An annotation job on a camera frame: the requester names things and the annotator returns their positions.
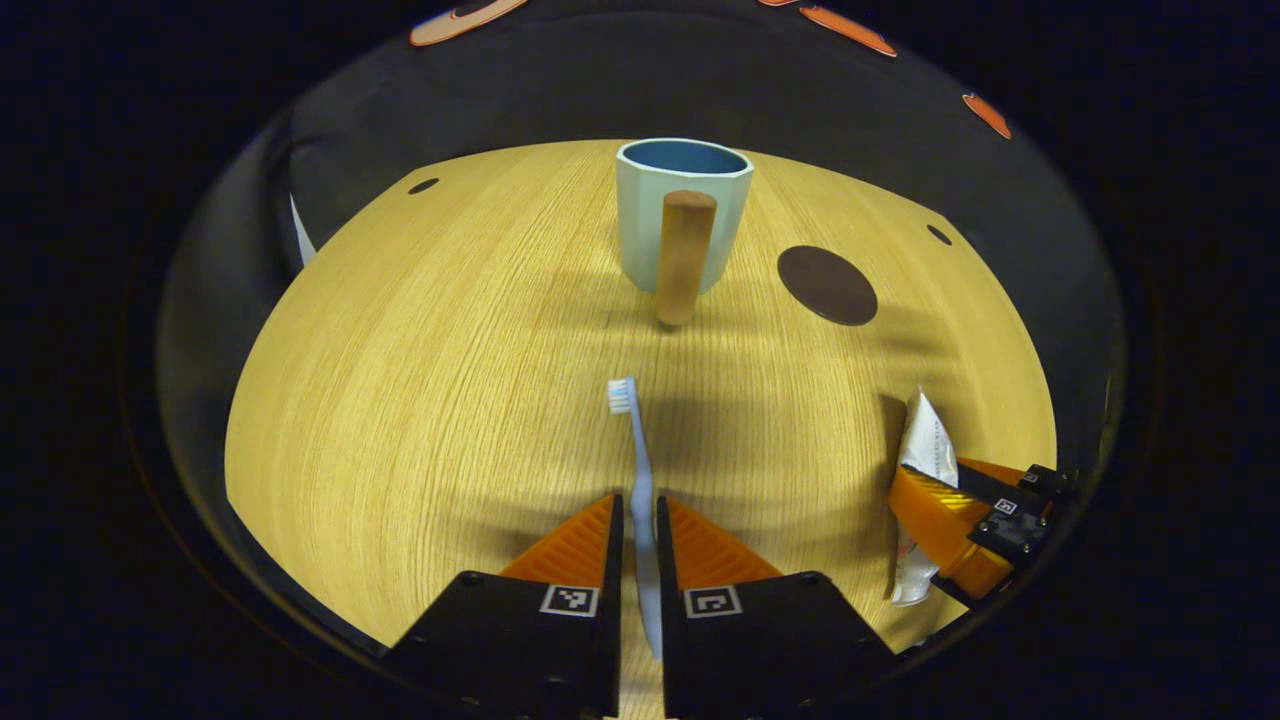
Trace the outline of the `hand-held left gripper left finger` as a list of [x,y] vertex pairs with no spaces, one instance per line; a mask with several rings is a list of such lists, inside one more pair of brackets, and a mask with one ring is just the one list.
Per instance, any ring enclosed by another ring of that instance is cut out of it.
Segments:
[[385,665],[467,719],[617,717],[623,505],[607,495],[503,571],[460,573]]

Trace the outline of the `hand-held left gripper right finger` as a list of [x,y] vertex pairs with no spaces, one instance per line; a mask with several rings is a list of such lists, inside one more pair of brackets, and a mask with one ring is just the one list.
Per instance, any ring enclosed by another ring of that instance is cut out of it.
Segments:
[[822,571],[785,574],[686,503],[655,506],[671,719],[842,719],[897,655]]

